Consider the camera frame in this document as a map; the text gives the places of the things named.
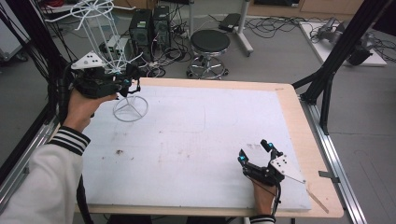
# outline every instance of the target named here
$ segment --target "aluminum frame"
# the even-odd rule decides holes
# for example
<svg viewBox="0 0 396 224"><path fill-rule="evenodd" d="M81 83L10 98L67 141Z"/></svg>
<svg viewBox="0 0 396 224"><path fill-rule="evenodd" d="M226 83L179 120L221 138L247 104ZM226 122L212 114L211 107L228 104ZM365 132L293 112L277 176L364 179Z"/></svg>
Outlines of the aluminum frame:
<svg viewBox="0 0 396 224"><path fill-rule="evenodd" d="M361 211L361 206L359 205L358 199L349 183L347 174L344 167L338 157L337 151L335 150L332 139L329 135L326 135L320 127L320 111L316 105L309 105L307 102L302 102L306 104L307 109L311 115L311 120L318 132L318 137L321 144L321 149L326 156L328 165L332 170L333 177L338 177L340 182L334 183L339 189L341 196L343 197L344 204L349 213L349 217L354 224L367 224L366 218Z"/></svg>
<svg viewBox="0 0 396 224"><path fill-rule="evenodd" d="M41 126L29 147L24 151L17 164L8 174L3 185L0 186L0 215L6 209L7 202L11 198L12 194L18 189L26 176L29 175L30 155L37 147L46 144L51 139L58 123L58 120L54 118L48 125L43 124Z"/></svg>

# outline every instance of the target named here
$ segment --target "white desk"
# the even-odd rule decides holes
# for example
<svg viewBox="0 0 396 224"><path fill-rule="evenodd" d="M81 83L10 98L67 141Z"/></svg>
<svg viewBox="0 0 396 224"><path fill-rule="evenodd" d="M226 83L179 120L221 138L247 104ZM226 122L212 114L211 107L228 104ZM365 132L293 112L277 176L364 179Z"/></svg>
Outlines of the white desk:
<svg viewBox="0 0 396 224"><path fill-rule="evenodd" d="M118 121L108 103L86 129L92 143L84 154L84 182L92 213L251 216L251 183L236 158L243 148L252 162L266 165L260 149L266 138L287 154L294 148L307 180L308 192L282 182L285 205L277 215L343 215L332 182L318 176L326 168L291 85L142 78L139 95L150 106L143 119ZM248 97L236 100L239 95ZM257 102L258 95L267 100ZM300 193L297 200L288 190ZM308 205L287 207L288 200L304 204L304 197Z"/></svg>

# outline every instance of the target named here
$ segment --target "white board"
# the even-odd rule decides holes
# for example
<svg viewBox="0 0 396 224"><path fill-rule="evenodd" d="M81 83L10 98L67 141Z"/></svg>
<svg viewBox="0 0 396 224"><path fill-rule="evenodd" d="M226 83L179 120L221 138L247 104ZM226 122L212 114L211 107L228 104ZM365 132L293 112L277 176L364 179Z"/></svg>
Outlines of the white board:
<svg viewBox="0 0 396 224"><path fill-rule="evenodd" d="M320 61L323 63L326 61L327 57L329 57L330 52L332 52L333 45L326 39L319 40L318 43L313 43L311 41L310 32L314 29L315 31L318 30L319 27L323 26L325 23L320 22L300 22L300 26L302 28L305 37L307 38L308 42L314 49L315 53L318 55ZM387 63L373 50L370 50L373 53L366 61L361 63L359 66L385 66ZM344 62L343 65L350 65L348 62Z"/></svg>
<svg viewBox="0 0 396 224"><path fill-rule="evenodd" d="M242 148L267 166L263 138L298 166L275 92L144 86L138 95L149 104L141 120L115 119L116 101L108 102L84 131L92 140L83 156L88 203L251 208L253 187L237 157ZM304 184L286 177L281 186L278 210L311 208Z"/></svg>

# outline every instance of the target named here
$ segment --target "stool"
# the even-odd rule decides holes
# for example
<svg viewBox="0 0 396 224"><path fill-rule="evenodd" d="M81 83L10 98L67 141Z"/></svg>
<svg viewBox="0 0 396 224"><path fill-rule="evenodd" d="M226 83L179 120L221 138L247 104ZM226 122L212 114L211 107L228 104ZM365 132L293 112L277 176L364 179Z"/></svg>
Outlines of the stool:
<svg viewBox="0 0 396 224"><path fill-rule="evenodd" d="M222 61L217 58L227 51L230 38L216 30L201 30L191 36L191 48L198 54L187 69L187 77L219 78L228 75Z"/></svg>

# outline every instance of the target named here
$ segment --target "robotic hand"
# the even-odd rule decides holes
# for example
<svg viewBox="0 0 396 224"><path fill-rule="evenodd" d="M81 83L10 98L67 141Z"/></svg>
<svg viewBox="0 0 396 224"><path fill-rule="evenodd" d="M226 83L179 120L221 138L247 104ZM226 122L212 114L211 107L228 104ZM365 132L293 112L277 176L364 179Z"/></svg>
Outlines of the robotic hand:
<svg viewBox="0 0 396 224"><path fill-rule="evenodd" d="M140 91L140 69L128 63L125 72L105 73L105 68L86 68L74 81L75 88L88 98L101 98L119 92L123 97ZM137 81L135 91L128 91L133 79Z"/></svg>
<svg viewBox="0 0 396 224"><path fill-rule="evenodd" d="M276 198L273 206L273 216L275 215L278 204L280 203L281 187L280 182L288 176L298 182L305 183L303 176L298 171L292 162L283 152L278 151L272 143L267 143L264 139L261 141L264 149L271 153L271 160L265 167L259 167L248 162L248 156L243 149L239 152L238 161L242 165L242 172L247 178L252 181L258 181L266 186L276 186Z"/></svg>
<svg viewBox="0 0 396 224"><path fill-rule="evenodd" d="M283 156L283 152L279 152L272 143L268 144L264 139L262 139L261 144L268 153L271 153L271 160L267 167L259 167L248 162L248 156L245 154L243 149L241 149L239 152L238 161L242 165L242 172L244 175L257 180L264 185L272 187L280 183L285 178L285 176L280 173L271 163L271 161L275 160L276 158Z"/></svg>

